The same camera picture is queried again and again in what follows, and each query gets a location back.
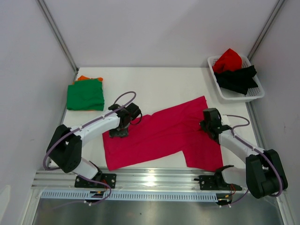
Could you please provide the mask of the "pink t shirt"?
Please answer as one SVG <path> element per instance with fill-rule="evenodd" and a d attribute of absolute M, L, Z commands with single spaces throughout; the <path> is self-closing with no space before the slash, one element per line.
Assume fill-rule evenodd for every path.
<path fill-rule="evenodd" d="M 110 171 L 177 152 L 183 152 L 187 167 L 215 171 L 223 166 L 221 147 L 201 129 L 204 96 L 144 115 L 139 124 L 129 126 L 127 137 L 103 134 L 105 159 Z"/>

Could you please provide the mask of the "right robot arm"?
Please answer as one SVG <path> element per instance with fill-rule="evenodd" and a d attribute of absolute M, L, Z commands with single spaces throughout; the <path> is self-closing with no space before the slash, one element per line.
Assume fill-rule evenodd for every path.
<path fill-rule="evenodd" d="M 216 108 L 205 109 L 203 116 L 201 129 L 210 139 L 230 150 L 245 164 L 244 169 L 233 165 L 217 169 L 214 177 L 217 188 L 225 189 L 230 184 L 235 184 L 247 188 L 257 199 L 265 196 L 279 197 L 287 189 L 288 182 L 279 154 L 274 149 L 265 150 L 255 146 L 237 134 L 237 128 L 249 126 L 249 119 L 245 119 L 244 124 L 231 127 L 223 123 Z"/>

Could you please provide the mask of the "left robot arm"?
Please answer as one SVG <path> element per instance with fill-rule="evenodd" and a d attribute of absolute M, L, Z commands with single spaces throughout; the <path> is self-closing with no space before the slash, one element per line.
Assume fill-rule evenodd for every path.
<path fill-rule="evenodd" d="M 56 128 L 46 156 L 63 172 L 85 177 L 90 187 L 98 187 L 102 181 L 100 169 L 82 157 L 83 146 L 105 132 L 110 138 L 127 137 L 129 125 L 141 115 L 140 108 L 134 103 L 126 107 L 113 104 L 103 116 L 86 124 L 74 128 L 62 124 Z"/>

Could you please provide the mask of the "white plastic basket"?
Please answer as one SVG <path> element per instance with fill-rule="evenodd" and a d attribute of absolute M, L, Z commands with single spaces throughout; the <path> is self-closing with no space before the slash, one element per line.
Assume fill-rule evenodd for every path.
<path fill-rule="evenodd" d="M 235 72 L 214 72 L 213 66 L 220 55 L 207 59 L 217 97 L 222 103 L 250 102 L 265 96 L 265 91 L 257 77 L 256 69 L 246 56 L 241 55 L 241 68 Z"/>

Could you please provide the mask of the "green folded t shirt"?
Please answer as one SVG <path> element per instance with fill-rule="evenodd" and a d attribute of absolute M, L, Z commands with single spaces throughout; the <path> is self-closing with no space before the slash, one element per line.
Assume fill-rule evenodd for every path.
<path fill-rule="evenodd" d="M 67 88 L 67 109 L 71 111 L 103 111 L 103 84 L 96 79 L 76 81 Z"/>

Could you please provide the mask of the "black t shirt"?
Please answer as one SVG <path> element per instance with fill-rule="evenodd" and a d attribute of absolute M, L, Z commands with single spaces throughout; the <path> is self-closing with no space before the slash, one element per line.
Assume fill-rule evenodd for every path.
<path fill-rule="evenodd" d="M 214 73 L 219 87 L 246 95 L 250 88 L 258 88 L 254 81 L 257 71 L 254 65 L 236 71 Z"/>

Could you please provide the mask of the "orange folded t shirt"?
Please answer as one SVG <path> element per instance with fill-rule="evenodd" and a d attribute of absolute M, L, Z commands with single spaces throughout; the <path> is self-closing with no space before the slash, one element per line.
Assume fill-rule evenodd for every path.
<path fill-rule="evenodd" d="M 86 77 L 86 76 L 80 76 L 78 77 L 72 84 L 74 85 L 76 82 L 80 82 L 80 81 L 85 81 L 85 80 L 98 80 L 99 82 L 103 81 L 102 77 L 98 77 L 98 78 L 90 78 L 90 77 Z"/>

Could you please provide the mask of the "red t shirt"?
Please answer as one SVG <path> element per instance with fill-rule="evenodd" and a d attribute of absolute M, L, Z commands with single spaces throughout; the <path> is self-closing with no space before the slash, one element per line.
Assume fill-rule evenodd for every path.
<path fill-rule="evenodd" d="M 222 56 L 215 62 L 213 71 L 215 73 L 222 73 L 225 71 L 236 71 L 242 67 L 242 58 L 232 49 L 228 49 Z"/>

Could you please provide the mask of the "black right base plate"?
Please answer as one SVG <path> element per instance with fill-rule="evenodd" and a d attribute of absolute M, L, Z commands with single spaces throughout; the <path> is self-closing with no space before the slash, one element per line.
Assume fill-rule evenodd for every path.
<path fill-rule="evenodd" d="M 194 178 L 194 181 L 199 183 L 201 190 L 216 190 L 216 191 L 241 191 L 242 187 L 236 184 L 226 183 L 221 175 L 199 175 Z"/>

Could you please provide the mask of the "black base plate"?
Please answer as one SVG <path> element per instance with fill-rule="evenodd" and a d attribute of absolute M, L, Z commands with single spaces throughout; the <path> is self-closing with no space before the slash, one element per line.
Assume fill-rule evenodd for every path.
<path fill-rule="evenodd" d="M 216 191 L 241 191 L 242 187 L 236 184 L 226 183 L 221 175 L 199 175 L 194 178 L 194 181 L 199 183 L 201 190 L 216 190 Z"/>
<path fill-rule="evenodd" d="M 75 188 L 108 188 L 106 185 L 99 184 L 99 182 L 107 184 L 111 189 L 115 188 L 117 181 L 117 174 L 102 173 L 97 174 L 92 181 L 87 181 L 84 178 L 77 176 L 75 179 Z"/>

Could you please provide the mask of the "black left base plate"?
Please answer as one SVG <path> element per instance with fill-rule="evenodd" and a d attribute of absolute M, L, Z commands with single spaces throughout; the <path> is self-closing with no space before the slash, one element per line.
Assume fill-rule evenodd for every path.
<path fill-rule="evenodd" d="M 106 185 L 99 184 L 99 182 L 107 184 L 111 189 L 115 188 L 117 181 L 117 174 L 102 173 L 97 174 L 92 181 L 87 181 L 84 178 L 77 176 L 75 179 L 75 188 L 108 188 Z"/>

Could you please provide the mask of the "aluminium front rail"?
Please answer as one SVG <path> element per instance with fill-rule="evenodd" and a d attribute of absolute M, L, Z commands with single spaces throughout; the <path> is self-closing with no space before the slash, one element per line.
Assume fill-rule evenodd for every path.
<path fill-rule="evenodd" d="M 150 192 L 193 192 L 200 190 L 200 175 L 213 175 L 199 169 L 129 168 L 109 171 L 100 168 L 103 173 L 116 174 L 115 191 Z M 76 175 L 62 170 L 36 172 L 32 189 L 75 189 Z"/>

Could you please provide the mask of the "right aluminium corner post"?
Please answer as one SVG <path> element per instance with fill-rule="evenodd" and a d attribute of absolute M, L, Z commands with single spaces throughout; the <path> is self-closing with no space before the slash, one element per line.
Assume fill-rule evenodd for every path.
<path fill-rule="evenodd" d="M 251 61 L 253 57 L 255 56 L 256 52 L 258 51 L 260 45 L 264 41 L 264 39 L 267 37 L 268 32 L 270 31 L 272 25 L 274 24 L 276 18 L 280 14 L 281 10 L 283 9 L 286 0 L 278 0 L 272 9 L 270 15 L 268 16 L 266 22 L 264 23 L 262 30 L 260 31 L 258 37 L 256 38 L 253 46 L 251 47 L 251 50 L 249 51 L 249 54 L 247 55 L 247 58 Z"/>

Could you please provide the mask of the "aluminium corner post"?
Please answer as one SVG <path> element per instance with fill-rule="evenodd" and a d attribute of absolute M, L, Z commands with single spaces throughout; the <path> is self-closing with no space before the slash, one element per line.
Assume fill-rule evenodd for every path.
<path fill-rule="evenodd" d="M 258 37 L 256 38 L 253 46 L 251 47 L 251 50 L 249 51 L 249 54 L 247 55 L 247 58 L 251 61 L 253 57 L 255 56 L 256 52 L 258 51 L 260 45 L 264 41 L 264 39 L 267 37 L 268 32 L 270 31 L 272 25 L 274 24 L 276 18 L 280 14 L 281 10 L 283 9 L 286 0 L 278 0 L 272 9 L 270 15 L 268 16 L 266 22 L 264 23 L 262 30 L 260 31 Z"/>
<path fill-rule="evenodd" d="M 65 55 L 69 65 L 71 66 L 72 70 L 77 73 L 79 68 L 78 66 L 76 65 L 72 55 L 71 55 L 71 52 L 69 51 L 68 47 L 67 47 L 67 44 L 60 32 L 60 29 L 46 3 L 45 0 L 36 0 L 36 3 L 37 5 L 39 6 L 46 22 L 48 23 L 49 27 L 50 27 L 50 30 L 52 31 L 59 47 L 61 48 L 63 54 Z"/>

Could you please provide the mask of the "left aluminium corner post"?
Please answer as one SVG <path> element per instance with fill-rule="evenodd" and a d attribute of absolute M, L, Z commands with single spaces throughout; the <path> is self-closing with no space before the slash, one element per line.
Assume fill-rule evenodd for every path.
<path fill-rule="evenodd" d="M 39 6 L 46 22 L 48 23 L 49 27 L 50 27 L 50 30 L 52 31 L 59 47 L 61 48 L 63 54 L 65 55 L 69 65 L 71 66 L 72 70 L 77 73 L 79 68 L 78 66 L 76 65 L 72 55 L 71 55 L 71 52 L 69 51 L 68 47 L 67 47 L 67 44 L 60 32 L 60 29 L 46 3 L 45 0 L 36 0 L 36 3 L 37 5 Z"/>

